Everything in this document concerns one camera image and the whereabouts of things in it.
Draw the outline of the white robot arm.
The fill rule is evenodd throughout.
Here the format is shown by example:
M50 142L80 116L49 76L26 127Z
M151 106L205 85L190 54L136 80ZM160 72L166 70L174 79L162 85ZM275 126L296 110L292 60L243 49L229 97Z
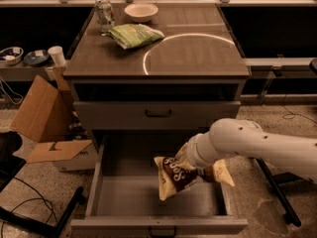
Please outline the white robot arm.
M317 182L317 140L265 132L254 121L224 118L188 141L186 160L205 169L221 159L256 158Z

